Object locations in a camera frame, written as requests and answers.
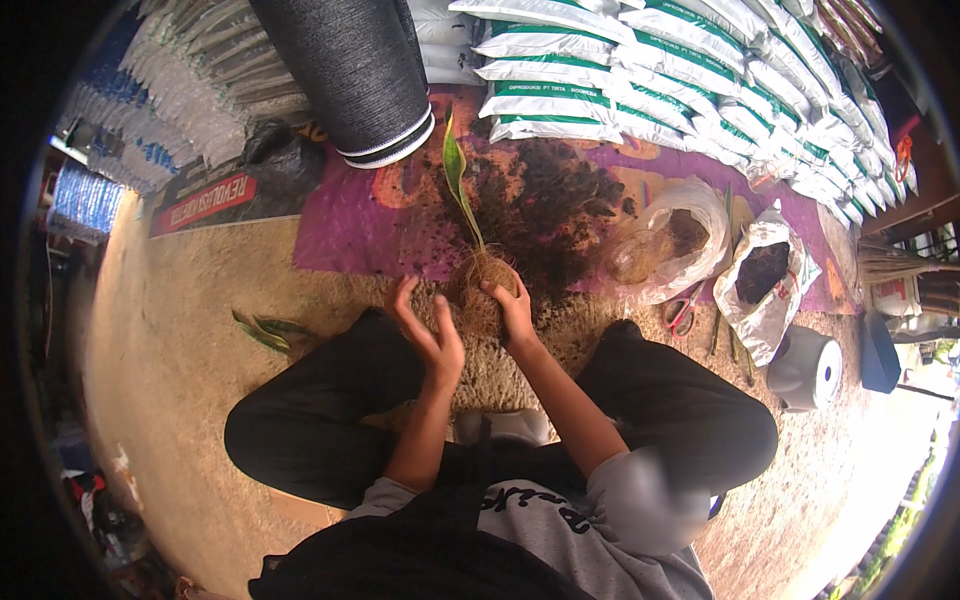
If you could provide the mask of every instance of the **floor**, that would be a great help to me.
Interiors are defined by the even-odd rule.
[[[267,489],[229,462],[222,431],[230,408],[286,366],[252,341],[230,309],[293,319],[322,336],[346,329],[387,281],[298,271],[290,256],[298,220],[207,228],[147,240],[149,223],[127,199],[117,215],[85,328],[84,388],[103,464],[129,457],[140,511],[160,551],[206,589],[240,600],[265,554],[288,551],[315,530],[281,516]],[[415,310],[426,307],[425,291]],[[628,316],[666,342],[653,308],[576,296],[540,321],[545,343],[577,372],[599,333]],[[714,312],[677,348],[735,385],[726,337],[709,356]],[[780,448],[772,467],[730,493],[697,540],[721,600],[809,600],[846,574],[869,547],[928,448],[936,406],[878,396],[858,384],[853,317],[801,313],[795,323],[837,337],[846,366],[840,397],[825,411],[785,415],[763,373],[749,390],[774,412]],[[538,404],[513,361],[493,342],[468,341],[455,410]],[[110,475],[115,489],[127,484]]]

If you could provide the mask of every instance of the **plant leaf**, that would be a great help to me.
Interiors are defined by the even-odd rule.
[[[311,338],[317,338],[317,334],[313,331],[310,331],[303,325],[295,323],[293,321],[287,321],[286,319],[266,319],[260,317],[253,317],[253,321],[261,329],[267,333],[273,333],[274,335],[281,335],[284,332],[290,333],[302,333],[303,335],[309,336]]]
[[[450,188],[450,193],[457,200],[460,209],[464,211],[467,222],[470,225],[470,233],[473,234],[473,241],[479,250],[483,250],[483,235],[480,233],[480,227],[477,226],[476,219],[473,218],[473,211],[470,209],[470,203],[464,195],[464,171],[467,170],[467,159],[464,157],[464,151],[457,143],[457,138],[453,134],[453,103],[446,107],[446,133],[444,134],[444,173],[446,174],[446,184]]]
[[[290,345],[287,344],[287,341],[280,336],[267,333],[260,327],[254,327],[248,324],[235,310],[231,310],[230,312],[233,313],[233,320],[240,325],[240,329],[250,337],[254,338],[254,340],[260,344],[263,344],[272,350],[276,350],[277,352],[283,352],[284,354],[290,351]]]

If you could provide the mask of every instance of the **plastic bag with soil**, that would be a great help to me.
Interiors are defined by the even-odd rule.
[[[779,200],[750,223],[713,296],[758,367],[773,360],[819,274],[804,240],[780,215]]]
[[[258,123],[240,157],[241,168],[260,189],[292,196],[316,189],[325,164],[321,144],[294,132],[283,119]]]
[[[616,227],[598,247],[597,277],[605,292],[659,304],[709,277],[729,240],[725,207],[709,185],[690,177],[664,187],[636,219]]]

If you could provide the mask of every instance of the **red scissors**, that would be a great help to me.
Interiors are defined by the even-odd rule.
[[[693,323],[697,319],[694,302],[697,301],[705,285],[707,285],[706,279],[693,290],[690,298],[669,300],[663,304],[663,326],[670,330],[675,340],[685,338],[686,334],[693,329]]]

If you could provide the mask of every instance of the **broom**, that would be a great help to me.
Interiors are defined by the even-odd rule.
[[[960,265],[920,256],[880,242],[861,239],[857,244],[860,280],[865,285],[896,281],[934,271],[960,271]]]

